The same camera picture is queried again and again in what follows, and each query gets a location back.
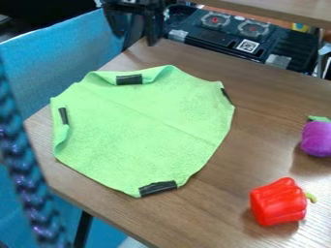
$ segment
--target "blue chair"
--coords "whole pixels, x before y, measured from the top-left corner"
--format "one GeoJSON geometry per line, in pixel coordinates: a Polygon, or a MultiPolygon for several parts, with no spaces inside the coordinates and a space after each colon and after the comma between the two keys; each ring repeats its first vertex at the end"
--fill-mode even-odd
{"type": "MultiPolygon", "coordinates": [[[[5,71],[23,118],[47,105],[50,97],[80,81],[88,72],[98,70],[121,52],[122,45],[123,41],[113,36],[103,10],[0,44],[5,71]]],[[[36,247],[3,166],[0,166],[0,188],[0,241],[10,248],[36,247]]],[[[55,198],[69,238],[73,241],[81,210],[55,198]]],[[[91,235],[99,237],[89,237],[89,247],[100,247],[93,241],[100,239],[105,240],[105,247],[116,247],[126,237],[97,219],[92,228],[91,235]]]]}

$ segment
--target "table surface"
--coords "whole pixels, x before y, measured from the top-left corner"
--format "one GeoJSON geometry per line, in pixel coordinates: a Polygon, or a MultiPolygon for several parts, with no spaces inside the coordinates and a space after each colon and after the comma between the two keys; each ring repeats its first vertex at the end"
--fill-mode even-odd
{"type": "Polygon", "coordinates": [[[331,29],[330,0],[198,0],[199,4],[331,29]]]}
{"type": "Polygon", "coordinates": [[[150,246],[331,247],[331,160],[298,148],[307,115],[331,116],[330,82],[169,40],[153,47],[141,40],[101,70],[164,64],[221,80],[236,105],[232,128],[206,166],[179,190],[131,198],[54,159],[45,107],[25,124],[50,188],[150,246]],[[287,175],[318,203],[300,223],[260,227],[250,191],[287,175]]]}

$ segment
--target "plastic toy food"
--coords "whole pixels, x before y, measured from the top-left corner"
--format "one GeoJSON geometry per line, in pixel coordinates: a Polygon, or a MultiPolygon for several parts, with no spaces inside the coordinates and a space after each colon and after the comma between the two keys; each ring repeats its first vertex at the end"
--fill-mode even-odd
{"type": "Polygon", "coordinates": [[[307,199],[316,202],[316,198],[304,193],[292,178],[284,177],[254,189],[251,192],[251,208],[260,225],[272,226],[304,219],[307,199]]]}

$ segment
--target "green cloth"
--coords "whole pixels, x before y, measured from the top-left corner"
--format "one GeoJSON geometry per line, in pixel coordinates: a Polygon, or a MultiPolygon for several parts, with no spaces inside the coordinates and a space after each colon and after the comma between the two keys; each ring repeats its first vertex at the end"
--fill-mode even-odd
{"type": "Polygon", "coordinates": [[[221,88],[174,66],[91,72],[51,99],[54,156],[136,198],[151,183],[182,186],[230,129],[234,106],[221,88]],[[143,84],[116,85],[116,76],[136,74],[143,84]],[[69,125],[60,108],[67,109],[69,125]]]}
{"type": "Polygon", "coordinates": [[[315,120],[315,121],[322,121],[322,122],[331,122],[331,120],[327,117],[323,117],[323,116],[313,116],[313,115],[309,115],[308,116],[309,120],[315,120]]]}

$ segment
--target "black clip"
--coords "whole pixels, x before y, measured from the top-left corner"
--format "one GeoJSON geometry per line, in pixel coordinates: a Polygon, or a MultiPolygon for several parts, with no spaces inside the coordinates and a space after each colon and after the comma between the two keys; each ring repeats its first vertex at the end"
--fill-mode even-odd
{"type": "Polygon", "coordinates": [[[130,85],[130,84],[142,84],[142,75],[128,75],[128,76],[117,76],[117,85],[130,85]]]}
{"type": "Polygon", "coordinates": [[[63,125],[69,125],[69,119],[66,108],[59,109],[63,125]]]}
{"type": "Polygon", "coordinates": [[[139,188],[139,192],[142,197],[145,197],[147,195],[172,189],[177,189],[177,183],[175,181],[151,183],[147,186],[139,188]]]}
{"type": "Polygon", "coordinates": [[[227,98],[227,100],[228,100],[232,105],[234,105],[234,103],[231,101],[231,99],[230,99],[229,96],[227,95],[226,90],[225,90],[224,88],[221,88],[221,90],[222,90],[223,95],[227,98]]]}

